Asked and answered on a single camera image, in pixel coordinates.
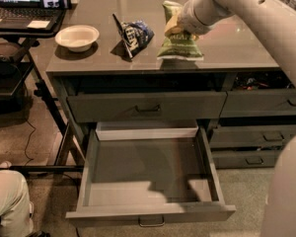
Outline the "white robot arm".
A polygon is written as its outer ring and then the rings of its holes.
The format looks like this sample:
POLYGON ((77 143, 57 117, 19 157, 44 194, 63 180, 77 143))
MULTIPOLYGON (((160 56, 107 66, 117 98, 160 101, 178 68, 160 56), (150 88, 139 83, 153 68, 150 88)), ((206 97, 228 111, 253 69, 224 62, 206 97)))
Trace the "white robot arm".
MULTIPOLYGON (((165 34, 205 35, 233 15, 246 23, 296 88, 296 11, 279 0, 188 0, 165 34)), ((260 237, 296 237, 296 135, 276 162, 260 237)))

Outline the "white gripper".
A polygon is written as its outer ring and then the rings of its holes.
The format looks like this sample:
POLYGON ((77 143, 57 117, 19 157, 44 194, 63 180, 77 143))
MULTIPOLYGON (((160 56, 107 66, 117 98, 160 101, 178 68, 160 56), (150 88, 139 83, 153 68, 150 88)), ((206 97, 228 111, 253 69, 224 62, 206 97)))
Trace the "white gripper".
POLYGON ((166 37, 179 34, 183 29, 190 34, 205 35, 217 22, 213 0, 188 0, 183 8, 165 7, 165 16, 166 37))

